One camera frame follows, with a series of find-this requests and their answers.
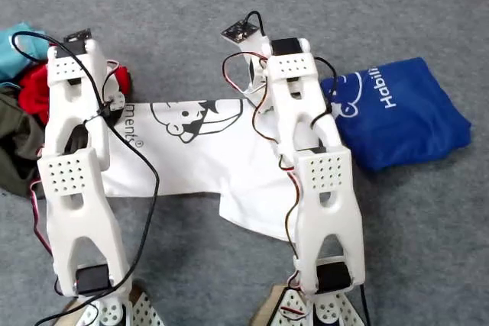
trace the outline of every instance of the cartoon face print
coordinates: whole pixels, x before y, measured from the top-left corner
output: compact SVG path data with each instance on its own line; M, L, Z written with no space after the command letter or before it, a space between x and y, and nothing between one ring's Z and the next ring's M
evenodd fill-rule
M332 79L328 80L326 90L331 91ZM353 118L358 115L357 103L361 97L362 80L360 73L338 77L338 87L333 92L332 114L335 118Z
M226 102L234 103L225 106ZM166 127L167 133L185 144L199 135L225 130L243 111L239 100L158 103L150 104L150 108L154 119Z

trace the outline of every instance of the wire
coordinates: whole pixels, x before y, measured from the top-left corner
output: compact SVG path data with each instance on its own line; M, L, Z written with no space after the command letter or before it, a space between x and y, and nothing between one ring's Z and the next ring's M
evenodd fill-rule
M34 185L37 185L40 182L40 179L34 179L32 182L29 184L29 192L31 193L31 204L32 204L32 215L34 216L34 234L36 235L37 239L40 241L40 243L44 246L46 251L53 256L53 251L51 250L51 246L49 245L49 242L44 238L41 232L39 232L39 228L37 228L37 225L39 224L39 205L37 203L37 196L36 192L34 191L33 187Z
M225 81L234 89L236 89L238 92L240 92L241 94L244 94L244 92L241 90L241 88L239 88L239 86L234 83L231 78L229 78L228 76L228 72L226 72L226 63L232 59L233 57L236 57L236 56L239 56L239 55L252 55L252 56L256 56L260 61L262 60L268 60L265 56L263 55L260 55L259 53L254 53L253 51L240 51L239 53L233 53L231 55L229 55L228 57L226 57L223 61L222 61L222 76L224 77ZM262 85L262 86L259 86L257 87L256 89L252 90L250 92L251 93L255 93L256 91L262 89L263 87L265 87L265 85Z
M89 303L88 305L91 305L97 311L97 313L96 313L95 317L90 321L90 323L86 324L85 326L90 326L91 324L93 324L97 320L97 317L99 316L99 308L97 306L93 305L92 303Z
M296 201L293 203L292 207L289 209L289 211L285 215L285 234L287 235L287 240L289 241L289 245L292 247L293 254L298 259L299 258L299 255L297 254L296 247L293 245L292 239L290 238L289 217L292 214L292 211L299 204L300 190L299 190L299 184L297 183L297 180L294 178L293 174L290 173L290 172L287 172L287 175L289 176L289 178L292 181L294 187L296 188Z
M248 20L250 19L250 17L252 15L256 15L257 18L258 18L258 23L260 25L260 32L261 32L261 36L265 37L266 34L265 34L265 29L263 28L263 20L261 19L261 14L259 11L250 11L246 17L244 17L244 20L243 20L243 25L246 25L248 23Z
M54 281L54 292L63 297L64 294L58 289L59 282L60 282L60 278L56 277L56 280Z
M326 64L329 69L331 70L331 72L333 73L333 87L331 87L331 89L329 90L329 96L326 98L326 110L322 113L320 113L319 115L317 115L312 121L311 123L309 124L309 127L312 129L314 127L314 124L322 117L326 116L327 114L330 114L331 113L331 100L332 100L332 96L333 96L333 93L336 91L336 89L338 88L338 73L336 72L336 69L334 68L334 66L326 59L323 59L322 57L319 57L319 56L316 56L314 58L314 60L318 60L324 64Z
M119 67L120 67L120 65L121 65L121 64L120 64L118 61L116 61L116 60L107 60L107 63L114 63L114 64L115 64L115 66L114 66L114 68L113 68L113 69L112 69L110 72L108 72L108 73L107 73L107 76L105 77L104 84L103 84L103 86L102 86L102 100L103 100L103 102L105 102L105 85L107 84L108 79L109 79L111 76L113 76L113 75L115 74L115 72L117 72L117 69L119 69Z
M97 85L95 83L95 80L93 79L93 76L90 74L90 72L88 71L87 68L85 68L85 66L83 65L83 63L78 59L78 57L76 57L76 55L71 52L67 47L65 47L64 45L61 44L61 42L59 42L58 40L52 38L52 37L49 37L49 36L46 36L44 34L38 34L36 32L30 32L30 31L19 31L19 32L15 32L12 36L11 36L11 42L12 42L12 45L14 46L14 48L22 55L27 55L25 54L23 51L19 50L17 45L15 44L15 38L17 36L20 36L20 35L26 35L26 36L32 36L32 37L37 37L37 38L40 38L40 39L43 39L43 40L47 40L49 42L51 42L52 44L55 44L57 45L58 47L60 47L62 50L64 50L66 53L68 53L68 55L70 55L75 61L76 63L79 64L80 68L85 72L86 76L88 77L88 79L90 80L91 84L92 84L92 87L93 87L93 92L96 96L96 99L97 99L97 103L99 104L99 109L102 110L102 108L104 107L103 103L102 103L102 100L100 99L100 94L99 94L99 91L97 89ZM111 287L110 289L107 289L106 291L104 292L101 292L100 294L98 295L95 295L93 296L92 298L86 300L85 302L81 303L80 305L77 305L76 307L73 307L67 311L63 311L63 312L60 312L60 313L57 313L55 315L51 315L51 316L48 316L48 317L45 317L45 318L42 318L41 320L39 320L38 322L36 322L34 324L34 326L39 326L40 324L43 324L44 322L48 322L48 321L52 321L52 320L56 320L60 317L63 317L65 315L70 315L76 311L79 311L80 309L86 307L87 305L90 305L91 302L97 300L97 299L100 299L102 297L105 297L109 294L112 294L113 292L115 292L117 289L119 289L128 279L129 277L132 275L132 273L134 272L136 266L138 265L139 263L139 260L141 259L141 255L143 253L143 249L144 249L144 244L146 243L146 239L147 239L147 233L150 229L150 224L151 224L151 219L153 217L153 213L154 213L154 209L156 207L156 201L157 201L157 195L158 195L158 190L160 188L160 176L158 175L158 171L156 171L156 169L154 168L154 166L151 164L151 162L144 156L144 154L142 154L141 152L139 152L136 148L134 148L133 146L131 146L129 144L129 142L126 141L126 139L124 139L117 131L116 129L111 126L110 124L107 124L108 128L112 131L112 133L114 133L114 135L127 147L129 148L134 154L136 154L139 158L141 158L141 160L148 166L148 168L151 170L151 172L154 174L154 179L155 179L155 183L154 183L154 192L153 192L153 197L151 199L151 204L150 204L150 208L148 210L148 213L147 213L147 217L146 217L146 222L144 224L144 230L143 230L143 234L141 235L141 241L139 243L139 247L138 247L138 251L136 253L136 256L134 257L133 261L132 261L132 264L131 266L129 267L129 270L126 272L126 274L124 275L124 277L122 278L122 280L120 282L118 282L117 284L115 284L113 287Z
M267 99L267 93L268 93L268 83L266 82L263 97L261 98L260 102L258 103L256 109L253 111L253 116L251 116L251 126L253 127L253 130L255 130L256 133L258 135L260 135L262 138L267 139L269 141L273 141L274 143L278 144L277 139L275 139L274 137L268 137L267 135L265 135L261 131L259 131L256 127L256 118L258 115L258 111L260 110L260 107L264 104L265 99Z
M364 313L365 313L365 323L367 324L367 326L371 326L370 315L368 313L368 307L367 307L367 297L365 296L364 284L360 284L360 295L361 295L361 305L363 306Z

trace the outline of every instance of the perforated panel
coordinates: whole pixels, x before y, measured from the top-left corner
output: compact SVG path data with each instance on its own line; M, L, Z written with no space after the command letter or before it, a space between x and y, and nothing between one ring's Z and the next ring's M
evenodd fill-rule
M48 67L50 68L51 80L75 79L85 76L82 68L79 67L72 57L56 59L55 62L49 63Z
M44 191L51 195L72 195L81 193L90 184L89 151L79 152L37 161Z
M301 158L301 169L313 190L331 192L351 179L351 158L348 150L311 154Z
M301 312L306 312L306 304L300 298L299 293L296 290L288 289L282 297L280 304L277 307L277 312L272 315L272 321L270 326L306 326L306 320L303 318L298 321L288 320L283 315L290 316L291 318L298 318L298 315L283 310L279 312L280 307L290 307Z
M283 56L272 56L268 59L269 77L274 79L297 78L317 74L313 55L310 53L293 53Z
M323 324L334 324L338 319L340 319L340 325L364 326L364 322L361 320L360 316L355 311L344 293L339 293L336 295L317 295L315 297L314 304L317 318ZM306 310L306 306L303 300L300 298L299 293L295 290L288 289L277 307L277 312L272 315L272 319L269 324L270 326L308 325L307 318L303 318L302 320L298 321L288 320L278 311L281 306L291 307L298 310L300 310L302 307L303 310ZM297 317L297 315L293 315L290 312L282 312L284 315L290 315L291 318Z
M145 293L141 294L132 308L133 326L164 326L160 316L151 306L150 300Z

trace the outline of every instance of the white plastic part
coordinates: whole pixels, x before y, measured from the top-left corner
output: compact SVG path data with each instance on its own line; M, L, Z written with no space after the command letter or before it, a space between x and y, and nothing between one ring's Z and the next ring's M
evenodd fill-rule
M302 53L280 56L272 55L267 38L250 37L250 41L246 41L239 44L242 51L261 50L268 57L260 78L257 79L255 73L250 88L256 87L263 78L267 79L269 97L265 102L267 107L261 110L274 108L279 141L277 153L283 158L284 166L295 167L293 174L301 186L295 232L299 259L294 258L300 287L307 296L314 296L318 290L316 267L341 260L346 263L351 277L351 284L342 289L348 291L362 284L365 278L361 213L353 190L351 152L342 145L331 114L323 115L326 105L309 41L299 39ZM254 95L261 98L263 92ZM311 125L313 121L311 134L322 141L324 152L297 151L294 137L298 124ZM327 192L329 197L321 199ZM336 236L342 245L341 259L318 259L328 236Z
M351 305L350 301L344 293L337 294L319 294L313 296L314 310L316 317L324 325L336 325L339 321L339 326L364 326L364 322L356 312L355 308ZM280 307L289 307L297 311L311 313L300 320L294 321L289 318L298 318L289 311L280 311ZM270 317L270 326L310 326L313 324L313 310L306 308L306 303L301 298L299 292L293 289L288 289L283 298L280 300L280 304L277 305L276 311Z
M151 306L150 300L145 293L142 293L133 309L133 326L164 326L163 321Z
M123 306L125 307L125 326L164 326L144 292L134 305L131 305L129 301L121 303L118 299L109 299L106 302L94 301L92 304L99 310L99 315L97 316L97 311L93 307L86 307L76 326L86 326L92 321L90 326L116 326L122 320Z
M85 44L87 53L77 57L93 76L96 88L101 94L107 62L94 40L87 40ZM99 110L92 84L85 72L73 58L67 56L57 59L56 54L56 47L50 47L47 51L50 107L43 154L48 156L63 153L74 127L96 116ZM72 86L67 82L68 79L76 78L81 79L80 84ZM103 118L93 118L86 123L86 129L91 137L91 146L99 159L100 170L105 171L110 162L108 129Z
M299 256L295 265L300 272L301 289L308 294L316 292L316 267L324 263L318 255L328 236L336 236L343 247L351 286L362 284L364 245L361 214L353 191L350 150L345 147L335 147L327 153L304 150L296 155L295 167L303 187L295 232ZM330 196L321 200L320 194L324 192L330 192Z
M79 60L92 75L100 93L107 73L106 60L94 40L86 40ZM105 257L110 280L122 281L128 263L115 216L104 195L101 171L108 168L108 128L103 118L86 123L89 146L64 154L75 126L98 114L92 83L71 57L56 58L48 50L50 119L46 126L42 157L37 161L47 199L47 233L53 251L53 268L61 292L75 296L75 254L80 239L88 238ZM70 85L68 79L80 79ZM131 277L109 299L124 299L131 291Z
M112 97L112 102L110 102L110 111L122 110L125 106L125 97L122 92L115 93Z

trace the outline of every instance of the olive green cloth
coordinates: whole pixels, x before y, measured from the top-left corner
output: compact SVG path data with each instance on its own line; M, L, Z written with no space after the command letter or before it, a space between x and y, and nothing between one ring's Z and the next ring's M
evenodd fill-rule
M8 89L0 89L0 186L29 196L29 183L37 177L37 150L44 132L25 113Z

